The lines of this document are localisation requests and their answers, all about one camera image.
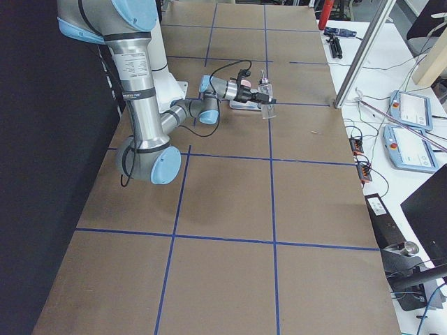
black wall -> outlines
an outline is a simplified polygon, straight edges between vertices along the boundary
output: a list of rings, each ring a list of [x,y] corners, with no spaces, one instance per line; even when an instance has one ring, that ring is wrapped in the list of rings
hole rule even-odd
[[[56,0],[0,1],[0,29],[0,334],[30,334],[118,113]]]

red fire extinguisher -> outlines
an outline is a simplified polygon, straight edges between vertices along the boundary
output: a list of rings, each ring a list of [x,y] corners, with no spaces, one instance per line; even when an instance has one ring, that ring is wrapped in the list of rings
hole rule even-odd
[[[334,5],[334,0],[325,0],[323,5],[323,12],[320,15],[320,22],[318,23],[318,29],[324,30],[326,23],[328,22],[330,11]]]

white table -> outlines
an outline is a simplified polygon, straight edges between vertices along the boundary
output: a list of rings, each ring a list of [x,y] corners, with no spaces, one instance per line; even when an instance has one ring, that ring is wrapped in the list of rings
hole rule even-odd
[[[357,31],[357,36],[362,38],[368,28],[368,23],[329,21],[327,27],[354,30]],[[340,38],[343,58],[333,59],[330,55],[329,45],[325,41],[327,39],[327,36],[321,34],[321,39],[325,48],[328,63],[330,64],[330,72],[332,75],[332,80],[334,82],[335,90],[338,91],[349,69],[348,66],[341,66],[339,64],[351,64],[361,41],[356,38]],[[412,55],[406,47],[405,42],[399,35],[399,32],[396,30],[394,24],[387,23],[382,28],[382,31],[377,41],[375,42],[364,67],[389,68],[391,66],[401,64],[411,58]],[[364,68],[360,72],[355,87],[361,90],[364,95],[376,98],[385,98],[396,89],[400,88],[401,90],[404,90],[405,84],[403,83],[405,77],[411,71],[414,64],[415,60],[410,60],[401,66],[389,70],[372,70]],[[409,81],[409,91],[420,88],[422,87],[418,87],[417,85],[415,85],[413,80]],[[430,88],[424,89],[422,91],[417,91],[415,93],[430,98],[433,115],[447,117],[437,97],[434,95],[433,91]],[[350,101],[352,101],[356,97],[358,97],[358,95],[354,90],[348,95],[348,99]],[[382,111],[386,111],[388,108],[388,100],[374,100],[366,97],[364,98],[364,100]],[[363,106],[360,107],[360,111],[362,119],[364,121],[370,123],[376,128],[380,126],[383,118],[381,115],[374,116],[371,110]],[[361,129],[363,135],[375,135],[376,131],[373,128],[360,121],[357,103],[346,103],[342,108],[342,112],[343,117],[345,118],[345,124],[347,126],[353,125],[352,121],[354,121],[355,126]],[[348,135],[351,134],[352,128],[347,128],[346,130]],[[447,137],[447,121],[444,121],[442,119],[434,119],[433,133],[442,137]],[[443,141],[435,137],[433,137],[433,139],[443,146],[447,146],[447,141]],[[363,149],[365,150],[365,155],[370,159],[373,154],[373,145],[373,137],[364,138]],[[435,155],[440,166],[447,163],[447,154],[436,153]],[[374,160],[372,166],[375,170],[379,171],[390,184],[390,190],[388,191],[388,194],[382,199],[392,217],[395,219],[400,230],[402,231],[402,234],[406,237],[407,240],[414,241],[420,246],[417,237],[413,233],[413,230],[411,229],[408,221],[402,213],[400,204],[421,184],[423,184],[423,182],[426,181],[431,176],[431,174],[396,170],[386,156],[381,132],[374,148]],[[374,172],[372,174],[373,182],[365,185],[363,189],[364,194],[384,194],[386,190],[385,181],[382,180],[382,178]],[[421,250],[418,255],[423,260],[429,260],[429,257],[424,250]],[[428,267],[432,267],[431,262],[428,262],[426,264],[428,265]],[[444,293],[444,295],[447,295],[446,287],[442,289],[442,292]],[[399,320],[402,332],[416,334],[418,324],[420,322],[420,320],[416,318],[416,315],[422,315],[423,309],[405,312],[400,308],[400,305],[397,301],[394,301],[394,303],[397,318]],[[424,321],[424,326],[421,334],[445,334],[447,332],[447,304],[444,304],[444,309],[430,310],[427,315],[428,319]]]

blue joint cap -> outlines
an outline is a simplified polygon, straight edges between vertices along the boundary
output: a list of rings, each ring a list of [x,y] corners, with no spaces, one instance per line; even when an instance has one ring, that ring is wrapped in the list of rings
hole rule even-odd
[[[154,0],[111,0],[117,12],[138,31],[151,31],[159,18]]]
[[[219,112],[216,110],[206,110],[200,113],[198,120],[203,124],[215,124],[218,117]]]
[[[182,156],[176,147],[164,149],[155,160],[151,171],[151,182],[153,184],[169,184],[177,176],[182,164]]]
[[[210,85],[210,77],[209,77],[209,75],[202,76],[202,82],[200,83],[200,87],[199,87],[198,91],[200,93],[205,92],[209,85]]]
[[[68,23],[60,17],[57,18],[57,21],[59,21],[59,30],[67,37],[74,38],[75,40],[81,40],[82,42],[105,44],[102,36],[96,35],[95,33]]]

black tube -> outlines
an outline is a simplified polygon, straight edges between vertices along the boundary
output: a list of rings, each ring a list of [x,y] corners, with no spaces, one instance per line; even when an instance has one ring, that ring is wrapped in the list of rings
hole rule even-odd
[[[390,278],[389,283],[394,291],[411,288],[419,284],[424,284],[428,281],[433,281],[438,278],[447,276],[447,264],[433,269],[428,269],[417,274],[412,274],[404,278]]]

